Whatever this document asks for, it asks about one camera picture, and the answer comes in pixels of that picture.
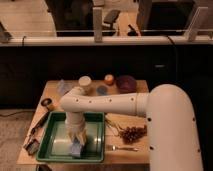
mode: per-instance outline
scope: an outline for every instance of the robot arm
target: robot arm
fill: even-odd
[[[84,121],[81,118],[84,111],[139,116],[146,113],[151,171],[203,170],[193,107],[187,94],[177,86],[161,85],[149,94],[101,97],[84,96],[82,88],[76,87],[60,103],[68,112],[66,122],[75,126],[80,125],[77,121]]]

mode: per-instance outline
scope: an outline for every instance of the purple bowl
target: purple bowl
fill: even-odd
[[[137,82],[134,77],[130,75],[121,75],[117,77],[115,83],[120,93],[136,92]]]

